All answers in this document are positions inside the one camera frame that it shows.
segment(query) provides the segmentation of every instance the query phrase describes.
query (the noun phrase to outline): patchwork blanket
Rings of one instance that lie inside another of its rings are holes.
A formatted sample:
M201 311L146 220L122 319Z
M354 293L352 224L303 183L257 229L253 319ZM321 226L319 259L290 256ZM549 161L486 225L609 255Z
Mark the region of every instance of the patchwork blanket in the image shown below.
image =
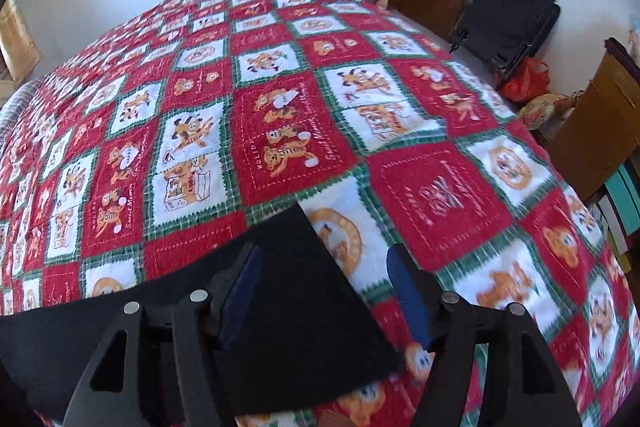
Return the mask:
M634 383L640 321L598 224L491 87L362 0L166 0L51 73L0 161L2 313L160 277L293 201L406 370L242 425L409 424L431 355L386 274L399 241L469 302L523 303L585 425ZM479 347L463 425L485 367Z

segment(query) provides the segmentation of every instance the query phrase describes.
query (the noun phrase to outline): red plastic bag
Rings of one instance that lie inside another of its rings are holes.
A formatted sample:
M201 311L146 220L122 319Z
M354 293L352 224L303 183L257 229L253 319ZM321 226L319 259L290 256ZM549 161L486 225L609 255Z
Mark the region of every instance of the red plastic bag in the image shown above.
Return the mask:
M511 102L526 103L545 94L549 82L549 66L537 58L524 58L499 92Z

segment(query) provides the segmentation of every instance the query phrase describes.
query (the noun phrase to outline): bed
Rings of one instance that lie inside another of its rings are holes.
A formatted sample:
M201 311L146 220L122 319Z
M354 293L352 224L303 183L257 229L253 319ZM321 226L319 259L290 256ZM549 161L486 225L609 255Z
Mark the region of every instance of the bed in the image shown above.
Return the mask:
M405 371L242 425L408 425L431 355L385 268L403 242L469 302L523 303L585 425L638 376L640 321L598 224L500 96L362 0L165 0L53 71L0 161L4 315L130 288L298 201ZM481 403L479 347L463 425Z

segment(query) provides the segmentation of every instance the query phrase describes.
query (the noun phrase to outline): yellow curtain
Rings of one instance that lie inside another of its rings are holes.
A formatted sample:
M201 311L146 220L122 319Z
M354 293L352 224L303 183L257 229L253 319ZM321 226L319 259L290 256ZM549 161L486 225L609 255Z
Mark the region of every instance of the yellow curtain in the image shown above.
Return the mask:
M20 86L42 58L14 0L6 0L0 9L0 52L15 87Z

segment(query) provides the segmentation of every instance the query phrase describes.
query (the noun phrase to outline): black suitcase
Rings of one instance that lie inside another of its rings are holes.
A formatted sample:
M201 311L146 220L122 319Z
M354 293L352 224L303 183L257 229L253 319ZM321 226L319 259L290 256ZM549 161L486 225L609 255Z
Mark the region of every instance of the black suitcase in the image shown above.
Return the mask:
M560 16L556 0L473 0L452 31L460 45L503 80L524 57L533 57Z

